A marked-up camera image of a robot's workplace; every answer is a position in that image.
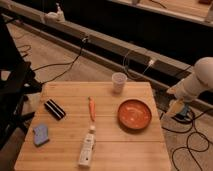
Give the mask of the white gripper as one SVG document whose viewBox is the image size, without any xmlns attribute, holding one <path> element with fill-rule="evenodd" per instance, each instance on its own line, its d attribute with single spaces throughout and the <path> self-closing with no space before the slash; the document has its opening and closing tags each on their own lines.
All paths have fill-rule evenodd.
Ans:
<svg viewBox="0 0 213 171">
<path fill-rule="evenodd" d="M 183 80 L 168 88 L 167 93 L 173 94 L 176 98 L 176 100 L 171 100 L 169 102 L 169 108 L 166 112 L 168 116 L 175 116 L 183 109 L 184 102 L 190 102 L 193 100 L 193 96 L 184 88 Z"/>
</svg>

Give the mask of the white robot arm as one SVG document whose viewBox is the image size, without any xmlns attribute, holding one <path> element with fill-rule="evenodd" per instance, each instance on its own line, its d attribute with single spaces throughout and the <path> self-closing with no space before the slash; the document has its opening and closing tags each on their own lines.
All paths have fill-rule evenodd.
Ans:
<svg viewBox="0 0 213 171">
<path fill-rule="evenodd" d="M 180 80 L 167 90 L 168 94 L 173 94 L 173 100 L 166 114 L 174 116 L 179 113 L 185 102 L 192 102 L 201 93 L 213 89 L 213 57 L 204 57 L 199 59 L 194 67 L 193 72 Z"/>
</svg>

